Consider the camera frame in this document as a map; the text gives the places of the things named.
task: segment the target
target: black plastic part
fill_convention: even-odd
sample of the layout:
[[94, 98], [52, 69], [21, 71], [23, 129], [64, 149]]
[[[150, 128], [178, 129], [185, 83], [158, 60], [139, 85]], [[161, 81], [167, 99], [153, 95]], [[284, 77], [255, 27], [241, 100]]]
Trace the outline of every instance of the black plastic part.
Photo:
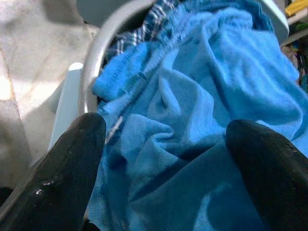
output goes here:
[[87, 220], [83, 226], [82, 231], [100, 231], [100, 229], [97, 228], [94, 224], [90, 223], [89, 220]]
[[7, 187], [0, 188], [0, 206], [3, 205], [3, 203], [11, 195], [12, 192], [13, 192], [13, 189], [10, 189]]
[[1, 207], [0, 230], [80, 230], [105, 129], [105, 121], [97, 113], [77, 118]]
[[308, 159], [283, 135], [248, 120], [228, 124], [226, 145], [273, 231], [308, 231]]

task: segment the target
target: plaid fabric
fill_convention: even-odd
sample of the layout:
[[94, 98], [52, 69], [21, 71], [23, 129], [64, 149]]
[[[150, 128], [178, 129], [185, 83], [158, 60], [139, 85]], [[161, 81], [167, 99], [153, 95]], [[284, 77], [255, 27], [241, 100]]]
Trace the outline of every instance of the plaid fabric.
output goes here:
[[115, 42], [108, 48], [106, 60], [123, 53], [129, 46], [137, 46], [144, 41], [156, 39], [167, 14], [179, 5], [179, 0], [157, 0], [150, 9], [141, 27], [116, 36]]

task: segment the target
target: tiled floor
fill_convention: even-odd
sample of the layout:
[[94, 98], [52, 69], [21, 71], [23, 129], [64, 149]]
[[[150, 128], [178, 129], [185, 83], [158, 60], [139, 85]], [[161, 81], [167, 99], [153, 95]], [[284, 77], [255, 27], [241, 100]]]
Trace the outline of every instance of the tiled floor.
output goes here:
[[50, 96], [92, 40], [76, 0], [0, 0], [0, 187], [47, 150]]

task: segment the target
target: yellow object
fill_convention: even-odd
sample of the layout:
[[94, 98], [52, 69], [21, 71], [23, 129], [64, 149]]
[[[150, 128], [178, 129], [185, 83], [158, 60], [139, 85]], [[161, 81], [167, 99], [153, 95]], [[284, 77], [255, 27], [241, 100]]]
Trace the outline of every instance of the yellow object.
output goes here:
[[308, 7], [308, 0], [295, 0], [285, 8], [285, 12], [290, 17], [292, 14], [295, 14], [306, 7]]

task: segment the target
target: clothes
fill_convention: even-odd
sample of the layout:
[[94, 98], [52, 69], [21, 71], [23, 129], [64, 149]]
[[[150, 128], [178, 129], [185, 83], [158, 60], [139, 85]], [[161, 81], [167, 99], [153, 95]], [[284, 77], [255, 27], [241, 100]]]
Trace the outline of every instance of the clothes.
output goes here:
[[93, 86], [108, 143], [89, 218], [103, 231], [267, 230], [224, 134], [253, 120], [307, 155], [298, 73], [253, 2], [187, 0], [167, 18], [159, 41], [129, 47]]
[[137, 46], [141, 42], [155, 40], [167, 14], [179, 3], [180, 0], [157, 0], [147, 13], [140, 28], [116, 36], [115, 42], [107, 50], [106, 60], [109, 61], [114, 56], [122, 54], [129, 46]]

